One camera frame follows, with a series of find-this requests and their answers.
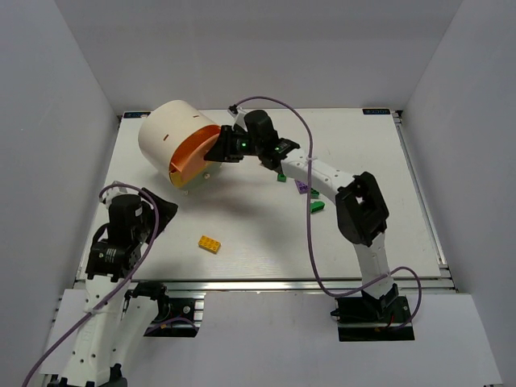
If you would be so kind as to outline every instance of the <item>gray wall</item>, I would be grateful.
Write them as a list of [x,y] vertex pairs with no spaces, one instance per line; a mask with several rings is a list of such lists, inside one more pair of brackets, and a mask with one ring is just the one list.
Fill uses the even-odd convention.
[[56,0],[117,113],[409,100],[461,0]]
[[53,0],[0,3],[2,385],[41,355],[73,283],[116,118]]
[[516,386],[516,2],[465,0],[410,99],[405,131],[451,272]]

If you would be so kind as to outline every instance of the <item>orange lego brick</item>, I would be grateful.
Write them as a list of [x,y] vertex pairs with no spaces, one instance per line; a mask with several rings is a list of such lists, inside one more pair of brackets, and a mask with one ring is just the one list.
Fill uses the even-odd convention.
[[213,252],[214,254],[217,254],[218,250],[220,249],[220,242],[218,240],[208,238],[207,236],[203,235],[199,240],[199,247],[204,248],[209,252]]

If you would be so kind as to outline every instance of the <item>green block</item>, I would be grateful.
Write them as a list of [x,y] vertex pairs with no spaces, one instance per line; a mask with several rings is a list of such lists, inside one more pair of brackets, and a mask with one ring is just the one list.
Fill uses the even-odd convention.
[[310,213],[318,212],[324,208],[324,202],[313,202],[310,204]]

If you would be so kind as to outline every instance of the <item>purple block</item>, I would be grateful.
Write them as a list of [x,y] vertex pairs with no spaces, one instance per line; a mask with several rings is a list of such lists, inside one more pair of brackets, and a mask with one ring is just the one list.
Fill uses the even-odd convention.
[[297,186],[300,194],[308,193],[308,185],[306,185],[305,183],[303,183],[301,181],[297,181],[297,180],[295,182],[296,182],[296,186]]

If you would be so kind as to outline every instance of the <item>toy block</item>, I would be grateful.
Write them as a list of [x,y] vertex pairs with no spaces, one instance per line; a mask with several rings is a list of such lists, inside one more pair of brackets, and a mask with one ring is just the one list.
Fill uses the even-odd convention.
[[214,254],[217,254],[218,250],[220,249],[220,242],[218,240],[208,238],[207,236],[203,235],[201,237],[201,240],[199,240],[199,247],[204,248],[209,252],[213,252]]
[[310,213],[319,212],[324,208],[324,202],[313,202],[310,204]]
[[298,188],[298,192],[300,194],[307,194],[308,193],[308,185],[306,185],[305,183],[301,182],[301,181],[295,181],[296,182],[296,186]]

